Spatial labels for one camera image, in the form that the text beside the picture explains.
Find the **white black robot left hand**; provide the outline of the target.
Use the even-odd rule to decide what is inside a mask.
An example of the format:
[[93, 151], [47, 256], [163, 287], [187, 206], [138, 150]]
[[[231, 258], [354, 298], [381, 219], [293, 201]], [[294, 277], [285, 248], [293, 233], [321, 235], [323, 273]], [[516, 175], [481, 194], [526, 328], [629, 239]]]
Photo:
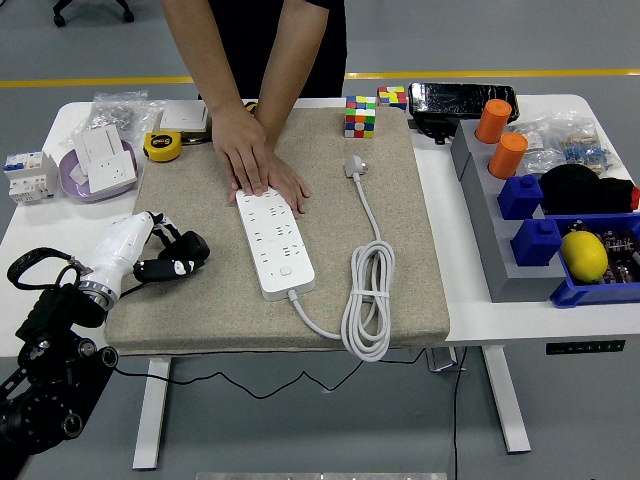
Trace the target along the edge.
[[[153, 235], [164, 249], [157, 258], [143, 260], [144, 247]], [[122, 294], [125, 277], [132, 275], [142, 284], [177, 280], [202, 267], [209, 255], [210, 248], [199, 234], [180, 233], [166, 215], [144, 211], [107, 230], [79, 288], [115, 302]]]

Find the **person's right hand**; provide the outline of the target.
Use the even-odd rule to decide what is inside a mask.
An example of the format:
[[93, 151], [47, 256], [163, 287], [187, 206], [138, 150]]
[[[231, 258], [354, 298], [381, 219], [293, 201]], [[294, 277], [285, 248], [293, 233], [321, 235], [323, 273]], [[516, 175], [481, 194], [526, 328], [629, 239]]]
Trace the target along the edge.
[[268, 188], [264, 129], [242, 103], [217, 105], [210, 113], [214, 149], [232, 194], [261, 195]]

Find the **person's left hand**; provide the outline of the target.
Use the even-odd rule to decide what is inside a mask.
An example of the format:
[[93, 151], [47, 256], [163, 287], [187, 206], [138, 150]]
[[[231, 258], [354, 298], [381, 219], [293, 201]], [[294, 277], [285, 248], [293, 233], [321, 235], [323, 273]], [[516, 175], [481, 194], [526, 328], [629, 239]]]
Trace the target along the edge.
[[273, 152], [267, 153], [268, 183], [276, 189], [295, 218], [306, 213], [305, 201], [310, 196], [303, 179]]

